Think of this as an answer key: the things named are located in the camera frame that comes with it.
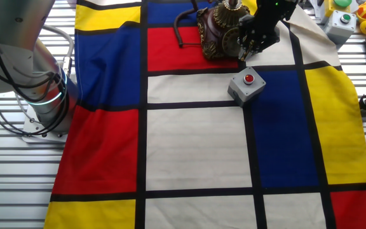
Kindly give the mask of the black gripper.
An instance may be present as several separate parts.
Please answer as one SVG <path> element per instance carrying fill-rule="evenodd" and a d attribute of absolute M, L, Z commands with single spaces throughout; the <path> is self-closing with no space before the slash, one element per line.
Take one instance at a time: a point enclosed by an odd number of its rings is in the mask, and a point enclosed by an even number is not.
<path fill-rule="evenodd" d="M 289 20 L 296 6 L 297 1 L 294 0 L 257 1 L 256 12 L 239 19 L 238 59 L 244 61 L 247 56 L 250 58 L 279 42 L 276 25 L 280 20 Z"/>

